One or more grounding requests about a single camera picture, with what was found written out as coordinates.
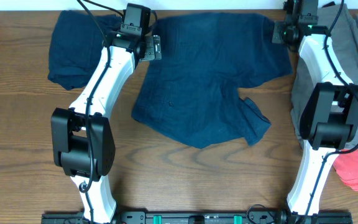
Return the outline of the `dark blue shorts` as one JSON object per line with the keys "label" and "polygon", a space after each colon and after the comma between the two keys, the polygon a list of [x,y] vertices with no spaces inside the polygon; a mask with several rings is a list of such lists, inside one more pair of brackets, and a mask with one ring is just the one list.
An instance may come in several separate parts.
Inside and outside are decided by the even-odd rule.
{"label": "dark blue shorts", "polygon": [[273,27],[253,13],[160,19],[154,34],[162,58],[149,64],[133,119],[199,149],[238,138],[258,143],[271,123],[238,91],[291,74],[287,48],[272,42]]}

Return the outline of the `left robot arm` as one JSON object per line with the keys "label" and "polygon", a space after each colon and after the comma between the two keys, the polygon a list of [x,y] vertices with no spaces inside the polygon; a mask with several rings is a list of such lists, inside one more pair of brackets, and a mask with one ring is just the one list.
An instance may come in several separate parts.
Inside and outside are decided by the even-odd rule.
{"label": "left robot arm", "polygon": [[81,95],[51,117],[53,160],[80,192],[82,223],[111,223],[116,212],[108,174],[115,157],[110,117],[126,80],[142,61],[160,60],[159,35],[111,31]]}

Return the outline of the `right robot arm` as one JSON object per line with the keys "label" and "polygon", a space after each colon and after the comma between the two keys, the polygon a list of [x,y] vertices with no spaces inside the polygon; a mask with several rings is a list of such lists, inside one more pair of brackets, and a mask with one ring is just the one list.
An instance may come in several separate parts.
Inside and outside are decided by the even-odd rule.
{"label": "right robot arm", "polygon": [[272,42],[297,50],[306,63],[314,89],[300,117],[303,157],[287,209],[276,223],[335,223],[350,218],[321,214],[319,200],[329,171],[341,154],[358,149],[358,85],[337,59],[331,27],[318,25],[318,2],[287,0],[284,21],[276,22]]}

